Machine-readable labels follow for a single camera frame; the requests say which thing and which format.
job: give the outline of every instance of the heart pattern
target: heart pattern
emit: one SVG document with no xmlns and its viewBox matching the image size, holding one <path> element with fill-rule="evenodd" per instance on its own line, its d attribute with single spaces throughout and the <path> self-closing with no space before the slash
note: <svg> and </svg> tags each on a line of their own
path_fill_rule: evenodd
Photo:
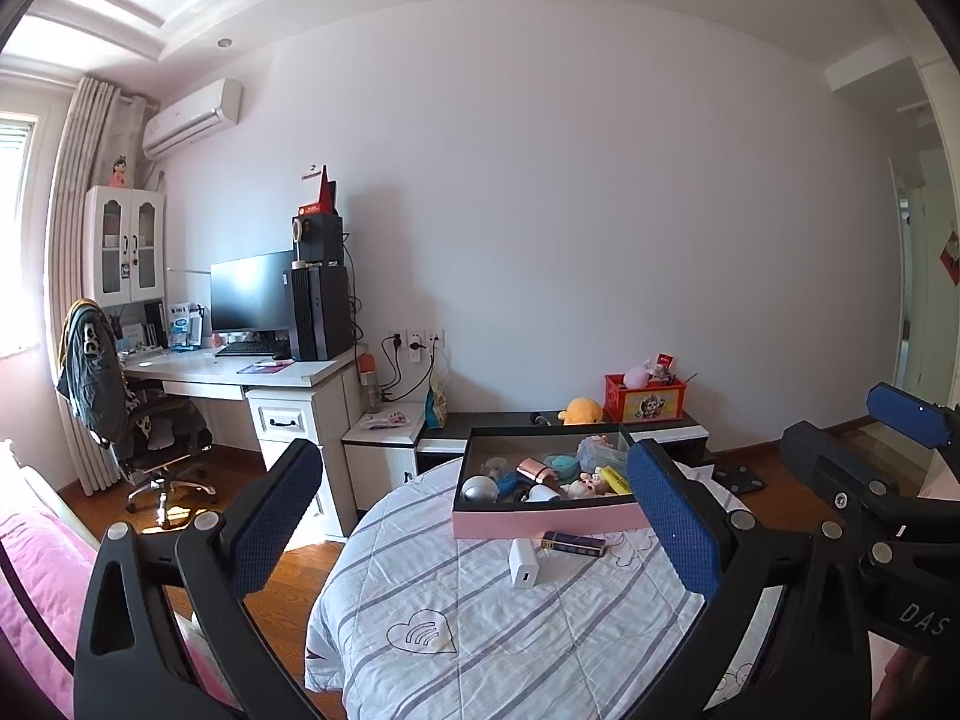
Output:
<svg viewBox="0 0 960 720">
<path fill-rule="evenodd" d="M 418 655 L 457 651 L 446 617 L 432 608 L 422 608 L 410 615 L 409 622 L 392 625 L 387 630 L 387 641 L 398 650 Z"/>
</svg>

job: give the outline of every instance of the yellow plush toy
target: yellow plush toy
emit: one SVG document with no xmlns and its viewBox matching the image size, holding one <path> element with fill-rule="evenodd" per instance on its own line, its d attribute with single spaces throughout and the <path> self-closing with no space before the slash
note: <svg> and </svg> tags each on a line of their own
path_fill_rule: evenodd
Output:
<svg viewBox="0 0 960 720">
<path fill-rule="evenodd" d="M 592 425 L 603 421 L 603 407 L 588 397 L 575 397 L 558 417 L 565 425 Z"/>
</svg>

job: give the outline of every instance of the pink box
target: pink box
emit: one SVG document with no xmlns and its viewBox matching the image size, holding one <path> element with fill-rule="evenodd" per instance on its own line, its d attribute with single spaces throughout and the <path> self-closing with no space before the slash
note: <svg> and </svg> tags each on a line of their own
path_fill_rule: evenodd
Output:
<svg viewBox="0 0 960 720">
<path fill-rule="evenodd" d="M 479 474 L 488 458 L 503 457 L 516 464 L 527 457 L 542 461 L 549 454 L 576 456 L 580 442 L 596 435 L 609 437 L 614 446 L 621 449 L 632 445 L 630 434 L 611 424 L 474 428 L 453 498 L 453 536 L 535 538 L 545 531 L 593 536 L 648 527 L 650 523 L 632 495 L 536 503 L 472 502 L 464 501 L 460 495 L 464 481 Z"/>
</svg>

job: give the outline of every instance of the red box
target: red box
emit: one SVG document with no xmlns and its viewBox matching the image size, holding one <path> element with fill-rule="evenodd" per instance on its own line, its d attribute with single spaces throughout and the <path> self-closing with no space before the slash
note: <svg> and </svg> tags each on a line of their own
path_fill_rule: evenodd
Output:
<svg viewBox="0 0 960 720">
<path fill-rule="evenodd" d="M 661 422 L 683 416 L 685 382 L 677 379 L 667 386 L 647 386 L 628 389 L 623 386 L 622 373 L 604 376 L 604 409 L 614 422 Z"/>
</svg>

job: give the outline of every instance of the chair base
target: chair base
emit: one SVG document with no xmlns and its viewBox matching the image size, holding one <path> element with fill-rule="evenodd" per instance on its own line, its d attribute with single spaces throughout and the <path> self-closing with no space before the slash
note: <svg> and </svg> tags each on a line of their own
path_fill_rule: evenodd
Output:
<svg viewBox="0 0 960 720">
<path fill-rule="evenodd" d="M 210 496 L 210 503 L 217 502 L 217 490 L 213 485 L 203 482 L 194 482 L 190 479 L 184 479 L 184 476 L 195 472 L 200 478 L 205 477 L 206 469 L 199 463 L 187 466 L 185 469 L 178 469 L 176 473 L 170 473 L 166 469 L 157 469 L 150 472 L 150 478 L 137 485 L 127 496 L 127 511 L 130 514 L 136 512 L 136 496 L 142 493 L 151 493 L 156 490 L 160 493 L 160 499 L 157 501 L 157 524 L 161 528 L 170 527 L 170 514 L 167 511 L 170 502 L 170 494 L 175 490 L 200 490 Z"/>
</svg>

